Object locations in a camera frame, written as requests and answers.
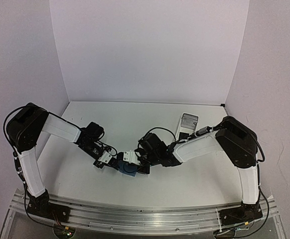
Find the blue leather card holder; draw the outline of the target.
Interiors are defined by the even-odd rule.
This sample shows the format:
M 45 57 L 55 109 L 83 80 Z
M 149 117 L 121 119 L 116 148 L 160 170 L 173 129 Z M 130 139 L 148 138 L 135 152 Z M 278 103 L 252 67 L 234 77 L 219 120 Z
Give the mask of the blue leather card holder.
M 119 161 L 118 163 L 118 171 L 125 175 L 135 177 L 137 170 L 138 166 L 135 164 L 129 164 L 125 161 Z

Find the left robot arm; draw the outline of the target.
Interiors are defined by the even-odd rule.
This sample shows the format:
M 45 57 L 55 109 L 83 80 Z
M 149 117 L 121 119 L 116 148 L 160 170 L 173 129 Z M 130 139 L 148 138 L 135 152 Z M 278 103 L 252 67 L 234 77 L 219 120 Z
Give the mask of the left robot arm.
M 77 145 L 91 156 L 94 166 L 108 166 L 119 169 L 117 150 L 101 142 L 104 129 L 91 122 L 87 127 L 79 127 L 62 117 L 33 103 L 13 110 L 5 118 L 3 132 L 13 148 L 16 171 L 24 185 L 29 202 L 25 205 L 26 214 L 54 220 L 56 224 L 69 220 L 70 208 L 50 202 L 49 193 L 43 184 L 36 158 L 36 145 L 41 133 L 62 138 Z

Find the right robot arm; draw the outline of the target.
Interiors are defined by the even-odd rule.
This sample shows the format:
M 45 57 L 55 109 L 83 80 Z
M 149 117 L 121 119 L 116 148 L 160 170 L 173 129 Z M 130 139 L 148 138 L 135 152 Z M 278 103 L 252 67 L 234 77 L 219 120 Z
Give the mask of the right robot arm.
M 260 176 L 257 155 L 264 155 L 257 135 L 234 117 L 226 116 L 215 126 L 198 128 L 199 117 L 184 113 L 172 143 L 167 145 L 152 130 L 138 142 L 142 173 L 154 165 L 179 166 L 191 160 L 223 153 L 237 168 L 242 190 L 241 204 L 220 211 L 223 225 L 246 223 L 263 216 L 260 206 Z

